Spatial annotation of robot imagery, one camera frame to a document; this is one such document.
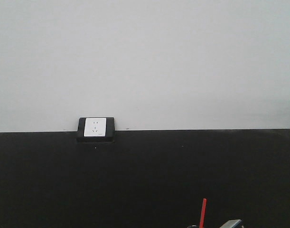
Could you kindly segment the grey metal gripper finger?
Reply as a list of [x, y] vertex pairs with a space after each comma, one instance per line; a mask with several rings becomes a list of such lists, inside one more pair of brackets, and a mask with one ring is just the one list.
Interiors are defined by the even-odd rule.
[[233, 219], [225, 222], [221, 228], [242, 228], [243, 221], [241, 219]]

